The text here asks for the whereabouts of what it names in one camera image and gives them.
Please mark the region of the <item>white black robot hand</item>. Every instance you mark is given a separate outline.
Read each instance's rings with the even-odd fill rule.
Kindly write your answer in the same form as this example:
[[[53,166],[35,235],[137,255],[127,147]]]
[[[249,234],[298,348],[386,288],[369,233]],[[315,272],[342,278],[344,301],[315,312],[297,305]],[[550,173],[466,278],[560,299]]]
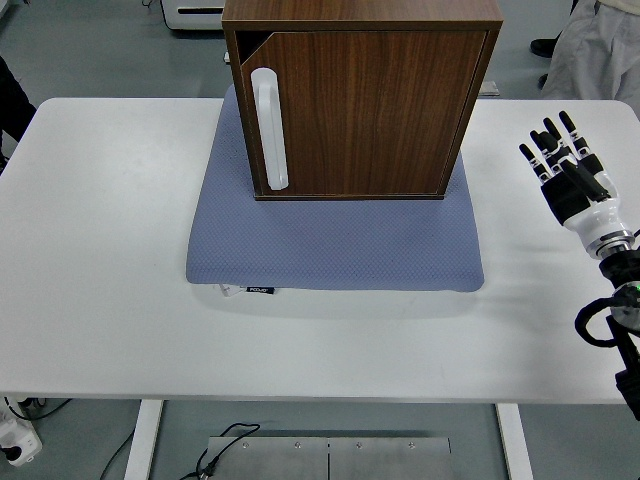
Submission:
[[[555,219],[589,247],[626,230],[619,217],[620,198],[603,163],[568,113],[560,112],[559,120],[565,133],[546,117],[543,130],[530,132],[538,151],[526,144],[519,149]]]

